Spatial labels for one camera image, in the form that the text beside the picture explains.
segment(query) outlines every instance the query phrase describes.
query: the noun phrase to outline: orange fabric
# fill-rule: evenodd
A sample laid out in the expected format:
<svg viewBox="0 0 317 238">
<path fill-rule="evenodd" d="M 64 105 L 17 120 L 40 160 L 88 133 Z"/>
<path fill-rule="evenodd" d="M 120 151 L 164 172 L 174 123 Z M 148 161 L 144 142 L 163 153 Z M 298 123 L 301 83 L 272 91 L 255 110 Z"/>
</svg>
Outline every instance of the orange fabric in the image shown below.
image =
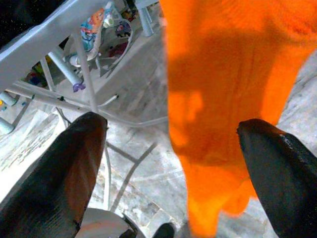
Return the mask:
<svg viewBox="0 0 317 238">
<path fill-rule="evenodd" d="M 238 123 L 276 124 L 315 49 L 315 0 L 161 0 L 167 19 L 170 137 L 188 188 L 192 231 L 216 232 L 220 210 L 255 195 Z"/>
</svg>

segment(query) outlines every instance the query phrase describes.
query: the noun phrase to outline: concrete floor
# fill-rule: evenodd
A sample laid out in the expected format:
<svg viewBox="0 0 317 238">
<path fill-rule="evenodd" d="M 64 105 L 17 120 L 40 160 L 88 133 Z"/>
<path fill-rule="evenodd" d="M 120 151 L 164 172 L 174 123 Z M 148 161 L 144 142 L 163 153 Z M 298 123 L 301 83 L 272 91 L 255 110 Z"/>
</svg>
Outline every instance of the concrete floor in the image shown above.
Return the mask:
<svg viewBox="0 0 317 238">
<path fill-rule="evenodd" d="M 142 36 L 139 19 L 133 21 L 134 42 L 128 54 L 111 72 L 98 76 L 92 69 L 98 103 L 119 94 L 119 99 L 105 108 L 122 119 L 145 121 L 166 115 L 166 73 L 162 28 L 153 8 L 155 34 Z M 299 72 L 297 83 L 281 117 L 279 128 L 296 135 L 317 154 L 317 53 Z M 61 81 L 57 88 L 63 94 L 87 100 L 87 91 L 72 93 L 71 84 Z M 63 131 L 54 108 L 30 102 L 24 98 L 12 108 L 0 112 L 0 117 L 16 123 L 10 135 L 1 135 L 0 142 L 0 200 L 11 186 L 57 135 Z M 78 114 L 65 111 L 70 120 Z M 110 209 L 125 213 L 150 238 L 164 222 L 172 221 L 186 232 L 186 185 L 181 164 L 170 145 L 168 124 L 145 128 L 130 128 L 109 122 L 107 134 L 111 160 Z M 105 161 L 102 161 L 90 207 L 104 206 Z M 219 216 L 219 238 L 277 237 L 261 204 L 251 200 L 244 214 L 232 219 Z"/>
</svg>

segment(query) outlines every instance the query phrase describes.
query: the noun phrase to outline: floor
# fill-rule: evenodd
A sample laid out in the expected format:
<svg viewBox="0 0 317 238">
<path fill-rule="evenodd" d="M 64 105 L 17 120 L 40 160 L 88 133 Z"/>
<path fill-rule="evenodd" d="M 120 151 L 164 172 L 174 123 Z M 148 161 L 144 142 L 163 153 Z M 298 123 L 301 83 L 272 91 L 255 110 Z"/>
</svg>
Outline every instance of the floor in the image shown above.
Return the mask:
<svg viewBox="0 0 317 238">
<path fill-rule="evenodd" d="M 98 76 L 92 69 L 99 104 L 114 94 L 119 98 L 105 107 L 110 113 L 131 121 L 145 121 L 166 115 L 166 74 L 162 27 L 156 17 L 159 6 L 152 8 L 155 34 L 142 35 L 139 19 L 133 21 L 134 42 L 128 54 L 112 72 Z M 317 53 L 299 72 L 297 83 L 285 107 L 279 128 L 296 135 L 317 154 Z M 71 84 L 61 81 L 63 94 L 87 100 L 86 91 L 72 93 Z M 70 120 L 78 114 L 64 111 Z M 16 125 L 10 135 L 0 135 L 0 200 L 25 169 L 38 158 L 64 130 L 53 107 L 23 97 L 0 117 Z M 125 127 L 109 122 L 107 146 L 111 161 L 110 210 L 126 214 L 150 238 L 164 222 L 172 221 L 187 230 L 186 185 L 181 164 L 170 145 L 168 124 L 145 128 Z M 105 161 L 99 170 L 90 207 L 104 209 Z M 244 214 L 232 219 L 219 216 L 218 238 L 277 237 L 261 204 L 251 200 Z"/>
</svg>

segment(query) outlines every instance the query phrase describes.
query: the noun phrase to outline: tiled floor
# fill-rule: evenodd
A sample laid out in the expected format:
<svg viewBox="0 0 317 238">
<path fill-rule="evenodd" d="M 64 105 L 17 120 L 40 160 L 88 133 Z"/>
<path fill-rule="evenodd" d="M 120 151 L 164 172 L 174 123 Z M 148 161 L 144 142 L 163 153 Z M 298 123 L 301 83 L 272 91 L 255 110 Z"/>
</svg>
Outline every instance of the tiled floor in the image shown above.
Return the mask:
<svg viewBox="0 0 317 238">
<path fill-rule="evenodd" d="M 105 107 L 111 113 L 131 121 L 145 121 L 166 115 L 166 74 L 162 29 L 154 8 L 155 34 L 142 36 L 139 20 L 133 22 L 134 43 L 121 63 L 109 74 L 98 77 L 92 70 L 97 101 L 102 103 L 114 94 L 119 99 Z M 281 117 L 279 127 L 299 137 L 317 153 L 317 54 L 301 70 L 297 84 Z M 71 84 L 64 80 L 57 86 L 65 95 L 87 100 L 86 90 L 71 92 Z M 0 116 L 13 122 L 23 110 L 20 98 L 13 108 Z M 78 114 L 65 111 L 70 120 Z M 53 108 L 31 102 L 16 130 L 0 136 L 0 199 L 20 174 L 37 158 L 63 130 Z M 129 128 L 109 122 L 107 133 L 111 162 L 110 209 L 132 218 L 147 237 L 164 222 L 172 221 L 186 230 L 186 184 L 181 164 L 172 151 L 168 125 L 162 123 L 145 128 Z M 104 208 L 105 164 L 99 171 L 97 184 L 89 206 Z M 219 217 L 219 238 L 276 237 L 258 201 L 250 201 L 244 214 L 230 219 Z"/>
</svg>

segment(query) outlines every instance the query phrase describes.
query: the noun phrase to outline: orange towel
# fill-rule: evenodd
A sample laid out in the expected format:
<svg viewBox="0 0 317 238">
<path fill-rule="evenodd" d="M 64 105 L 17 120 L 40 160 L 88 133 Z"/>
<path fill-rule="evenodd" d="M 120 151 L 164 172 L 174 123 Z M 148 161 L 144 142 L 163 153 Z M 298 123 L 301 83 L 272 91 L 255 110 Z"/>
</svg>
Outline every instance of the orange towel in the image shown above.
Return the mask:
<svg viewBox="0 0 317 238">
<path fill-rule="evenodd" d="M 184 168 L 191 229 L 255 196 L 238 123 L 276 124 L 317 43 L 315 0 L 161 0 L 167 19 L 170 137 Z"/>
</svg>

